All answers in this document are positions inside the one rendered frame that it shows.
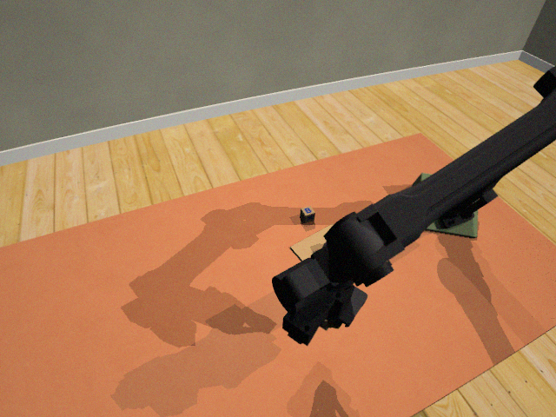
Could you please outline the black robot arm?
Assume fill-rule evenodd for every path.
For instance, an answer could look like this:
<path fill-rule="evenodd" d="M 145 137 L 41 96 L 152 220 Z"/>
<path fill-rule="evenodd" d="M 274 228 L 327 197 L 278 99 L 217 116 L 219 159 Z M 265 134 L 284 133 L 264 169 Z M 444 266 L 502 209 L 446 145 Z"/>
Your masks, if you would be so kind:
<path fill-rule="evenodd" d="M 556 140 L 556 66 L 533 87 L 543 96 L 535 108 L 425 180 L 342 217 L 321 249 L 272 278 L 290 338 L 308 346 L 329 314 L 341 317 L 354 292 L 354 285 L 331 288 L 368 287 L 390 274 L 388 260 L 437 218 L 444 228 L 473 219 L 498 197 L 493 188 L 504 175 Z"/>

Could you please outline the beige flat mat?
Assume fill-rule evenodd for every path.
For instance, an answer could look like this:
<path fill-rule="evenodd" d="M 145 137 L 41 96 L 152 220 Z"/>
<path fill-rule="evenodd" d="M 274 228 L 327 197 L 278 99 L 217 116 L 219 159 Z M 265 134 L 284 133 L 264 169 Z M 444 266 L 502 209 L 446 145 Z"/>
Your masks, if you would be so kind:
<path fill-rule="evenodd" d="M 307 237 L 306 239 L 297 242 L 290 248 L 295 252 L 295 254 L 303 261 L 311 257 L 311 254 L 321 249 L 326 239 L 324 235 L 332 228 L 334 224 L 331 224 L 324 229 L 316 232 L 315 234 Z"/>

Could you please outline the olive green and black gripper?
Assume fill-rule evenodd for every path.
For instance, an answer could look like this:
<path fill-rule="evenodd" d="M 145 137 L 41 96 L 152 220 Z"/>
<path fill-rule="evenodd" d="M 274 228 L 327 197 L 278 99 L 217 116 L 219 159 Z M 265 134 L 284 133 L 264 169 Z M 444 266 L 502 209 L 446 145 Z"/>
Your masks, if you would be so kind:
<path fill-rule="evenodd" d="M 353 285 L 354 284 L 352 284 L 351 286 L 349 286 L 347 288 L 343 288 L 343 289 L 331 288 L 331 290 L 332 291 L 345 291 L 345 290 L 351 288 Z M 327 316 L 326 320 L 328 321 L 328 327 L 338 329 L 338 328 L 341 327 L 342 323 L 345 324 L 346 328 L 349 327 L 350 324 L 352 323 L 352 321 L 354 320 L 355 316 L 357 315 L 357 313 L 361 309 L 361 307 L 366 302 L 366 300 L 367 300 L 367 293 L 363 292 L 362 290 L 360 290 L 356 286 L 354 286 L 354 292 L 351 296 L 350 302 L 347 305 L 344 312 L 342 313 L 341 317 L 338 320 L 336 320 L 331 315 Z"/>

